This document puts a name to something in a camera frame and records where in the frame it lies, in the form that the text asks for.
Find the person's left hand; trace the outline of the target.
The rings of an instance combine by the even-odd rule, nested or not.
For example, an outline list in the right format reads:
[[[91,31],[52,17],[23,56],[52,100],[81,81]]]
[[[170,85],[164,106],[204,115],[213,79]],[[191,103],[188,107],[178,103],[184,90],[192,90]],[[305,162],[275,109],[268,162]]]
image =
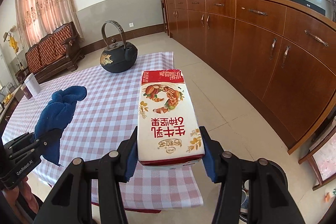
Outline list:
[[[21,184],[17,187],[15,187],[12,190],[8,190],[8,189],[4,189],[2,190],[2,193],[7,201],[7,203],[10,205],[10,207],[12,208],[13,212],[18,216],[21,217],[22,214],[20,213],[18,207],[16,206],[16,201],[19,197],[19,194],[21,194],[25,201],[27,202],[29,208],[35,213],[37,214],[39,211],[39,205],[38,202],[36,200],[36,198],[34,197],[33,193],[31,192],[31,188],[29,186],[29,184],[27,183],[29,180],[29,178],[26,176]]]

